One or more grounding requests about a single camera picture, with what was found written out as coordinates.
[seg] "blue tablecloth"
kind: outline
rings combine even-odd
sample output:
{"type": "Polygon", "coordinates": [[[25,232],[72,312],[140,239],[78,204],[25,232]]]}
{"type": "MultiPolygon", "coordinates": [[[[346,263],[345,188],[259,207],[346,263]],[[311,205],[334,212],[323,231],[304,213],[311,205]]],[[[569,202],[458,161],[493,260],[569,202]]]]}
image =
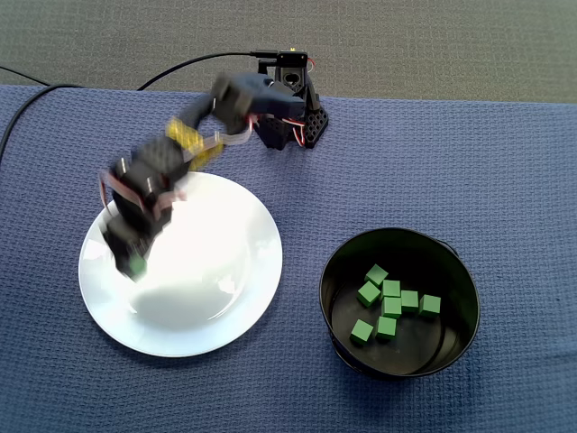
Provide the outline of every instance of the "blue tablecloth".
{"type": "MultiPolygon", "coordinates": [[[[0,87],[0,131],[38,88],[0,87]]],[[[92,321],[78,254],[96,174],[196,96],[60,89],[22,117],[0,165],[0,430],[555,431],[577,428],[577,106],[324,98],[313,151],[255,136],[206,169],[252,191],[284,247],[247,334],[160,359],[92,321]],[[481,296],[465,356],[415,380],[345,366],[318,305],[332,251],[363,230],[454,246],[481,296]]]]}

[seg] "robotic arm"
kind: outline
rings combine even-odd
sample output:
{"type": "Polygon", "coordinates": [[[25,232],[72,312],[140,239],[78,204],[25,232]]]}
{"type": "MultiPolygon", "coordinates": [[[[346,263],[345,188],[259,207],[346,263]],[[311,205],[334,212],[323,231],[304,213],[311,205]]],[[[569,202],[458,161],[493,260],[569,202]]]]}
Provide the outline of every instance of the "robotic arm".
{"type": "MultiPolygon", "coordinates": [[[[309,81],[306,61],[304,64],[305,68],[300,69],[302,83],[309,81]]],[[[289,73],[297,75],[293,69],[289,73]]],[[[118,271],[132,279],[144,272],[145,257],[155,236],[170,221],[172,203],[179,198],[176,182],[189,169],[216,156],[225,145],[246,142],[253,126],[269,147],[282,149],[293,135],[301,146],[314,146],[322,130],[315,137],[307,135],[307,119],[311,114],[316,119],[322,107],[316,94],[315,106],[306,102],[301,97],[304,89],[308,91],[306,86],[291,88],[282,79],[274,81],[266,74],[221,76],[209,95],[170,120],[164,136],[144,144],[130,160],[121,158],[104,172],[101,196],[105,203],[106,183],[113,190],[118,214],[106,223],[103,237],[118,271]],[[208,115],[224,124],[225,134],[204,138],[197,132],[208,115]]],[[[324,110],[322,115],[326,127],[328,117],[324,110]]]]}

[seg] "green cube in gripper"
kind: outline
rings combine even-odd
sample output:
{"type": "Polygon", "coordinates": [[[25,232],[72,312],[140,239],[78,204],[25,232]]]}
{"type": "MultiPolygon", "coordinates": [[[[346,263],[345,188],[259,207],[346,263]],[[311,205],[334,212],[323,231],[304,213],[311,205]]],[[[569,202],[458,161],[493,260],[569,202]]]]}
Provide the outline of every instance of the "green cube in gripper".
{"type": "Polygon", "coordinates": [[[377,322],[377,338],[381,340],[390,340],[395,337],[397,330],[397,320],[395,318],[380,317],[377,322]]]}
{"type": "Polygon", "coordinates": [[[364,276],[364,280],[370,281],[375,286],[379,287],[382,281],[387,278],[387,275],[389,275],[387,271],[382,269],[378,264],[375,264],[364,276]]]}
{"type": "Polygon", "coordinates": [[[403,312],[415,313],[418,311],[418,292],[413,290],[400,291],[400,304],[403,312]]]}
{"type": "Polygon", "coordinates": [[[383,298],[381,315],[385,318],[399,318],[401,313],[400,298],[383,298]]]}
{"type": "Polygon", "coordinates": [[[365,282],[359,291],[357,291],[357,299],[365,307],[370,307],[379,296],[380,290],[370,281],[365,282]]]}
{"type": "Polygon", "coordinates": [[[366,345],[371,337],[372,326],[358,319],[351,332],[351,340],[357,345],[366,345]]]}
{"type": "Polygon", "coordinates": [[[431,295],[423,295],[418,303],[419,316],[436,318],[441,312],[441,298],[431,295]]]}
{"type": "Polygon", "coordinates": [[[400,281],[383,280],[382,296],[385,298],[400,298],[400,281]]]}

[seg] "gray carpet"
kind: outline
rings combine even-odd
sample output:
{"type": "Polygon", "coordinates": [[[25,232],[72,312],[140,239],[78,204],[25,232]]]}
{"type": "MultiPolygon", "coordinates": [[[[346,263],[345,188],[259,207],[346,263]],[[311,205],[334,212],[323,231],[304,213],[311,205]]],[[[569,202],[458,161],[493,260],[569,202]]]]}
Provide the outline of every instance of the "gray carpet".
{"type": "MultiPolygon", "coordinates": [[[[50,82],[137,88],[198,55],[306,50],[323,95],[577,102],[574,0],[0,0],[0,63],[50,82]]],[[[206,90],[211,60],[158,90],[206,90]]],[[[0,71],[0,83],[29,82],[0,71]]]]}

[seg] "wire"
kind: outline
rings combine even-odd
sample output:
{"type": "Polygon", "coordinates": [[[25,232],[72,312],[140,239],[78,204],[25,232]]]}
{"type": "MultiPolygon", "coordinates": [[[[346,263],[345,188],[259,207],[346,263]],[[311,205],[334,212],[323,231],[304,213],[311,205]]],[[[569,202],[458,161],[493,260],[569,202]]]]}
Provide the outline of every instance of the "wire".
{"type": "Polygon", "coordinates": [[[295,119],[286,119],[286,118],[284,118],[284,117],[282,118],[282,121],[283,121],[285,124],[292,124],[293,126],[301,126],[301,127],[302,127],[302,126],[305,125],[304,122],[300,122],[300,121],[295,120],[295,119]]]}
{"type": "Polygon", "coordinates": [[[0,65],[0,69],[7,70],[8,72],[12,72],[13,74],[16,74],[16,75],[19,75],[21,77],[30,79],[32,81],[36,81],[38,84],[42,84],[43,86],[49,86],[50,85],[50,83],[47,83],[43,79],[35,78],[31,75],[24,74],[23,72],[20,72],[19,70],[8,68],[7,66],[0,65]]]}
{"type": "Polygon", "coordinates": [[[316,63],[310,57],[307,59],[307,61],[310,62],[310,69],[307,70],[307,73],[310,74],[313,70],[315,70],[316,63]]]}
{"type": "Polygon", "coordinates": [[[214,59],[216,57],[225,57],[225,56],[254,56],[254,53],[248,52],[248,51],[247,52],[242,52],[242,51],[219,52],[217,54],[207,54],[206,56],[200,56],[200,57],[196,57],[196,58],[191,59],[191,60],[183,61],[182,63],[179,63],[178,65],[173,66],[172,68],[166,69],[165,71],[161,72],[156,77],[149,79],[146,83],[144,83],[142,86],[137,88],[137,90],[144,90],[145,88],[150,86],[152,83],[155,83],[156,81],[158,81],[162,77],[166,77],[167,75],[171,74],[175,70],[179,70],[181,68],[184,68],[185,66],[192,65],[193,63],[197,63],[199,61],[214,59]]]}
{"type": "Polygon", "coordinates": [[[20,108],[18,108],[18,111],[16,111],[16,114],[12,116],[12,119],[10,119],[10,123],[6,127],[6,129],[4,131],[4,135],[2,136],[2,141],[0,141],[0,163],[2,162],[2,156],[4,155],[4,150],[6,148],[6,144],[8,143],[8,138],[10,137],[10,133],[14,129],[16,122],[18,122],[18,119],[23,114],[23,112],[26,111],[26,109],[36,99],[38,99],[39,97],[43,97],[47,93],[50,93],[52,90],[56,90],[57,88],[80,88],[80,87],[81,86],[76,86],[75,84],[52,84],[50,86],[47,86],[46,88],[43,88],[40,92],[35,93],[26,102],[24,102],[20,106],[20,108]]]}
{"type": "Polygon", "coordinates": [[[297,134],[297,128],[292,128],[292,132],[295,135],[295,138],[297,139],[297,143],[300,147],[303,147],[305,145],[305,136],[303,135],[303,128],[301,126],[300,128],[300,138],[298,138],[298,134],[297,134]]]}

